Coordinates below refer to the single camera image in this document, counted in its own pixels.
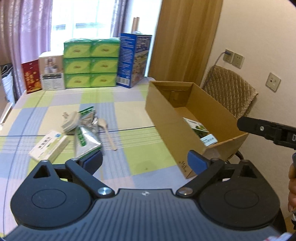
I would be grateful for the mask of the right hand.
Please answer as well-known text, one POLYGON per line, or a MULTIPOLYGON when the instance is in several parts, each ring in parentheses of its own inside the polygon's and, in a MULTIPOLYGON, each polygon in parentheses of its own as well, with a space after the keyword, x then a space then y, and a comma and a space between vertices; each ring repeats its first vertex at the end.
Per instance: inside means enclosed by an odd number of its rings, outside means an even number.
POLYGON ((292 164, 290 166, 289 172, 288 172, 288 178, 289 178, 289 194, 288 194, 288 210, 289 212, 292 212, 295 210, 295 195, 296 195, 296 183, 295 183, 295 153, 292 155, 292 164))

